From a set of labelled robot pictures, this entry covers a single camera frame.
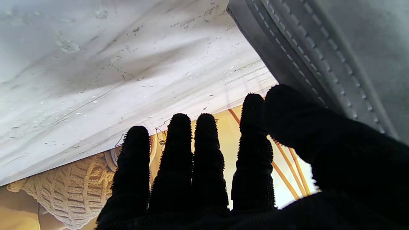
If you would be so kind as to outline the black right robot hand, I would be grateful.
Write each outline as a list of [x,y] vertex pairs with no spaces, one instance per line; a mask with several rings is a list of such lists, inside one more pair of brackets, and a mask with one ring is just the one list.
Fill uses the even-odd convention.
[[[144,126],[125,136],[112,196],[98,230],[407,230],[408,145],[306,100],[280,84],[244,99],[231,199],[213,115],[196,120],[195,151],[186,114],[168,126],[149,189]],[[311,165],[321,192],[275,207],[270,135]]]

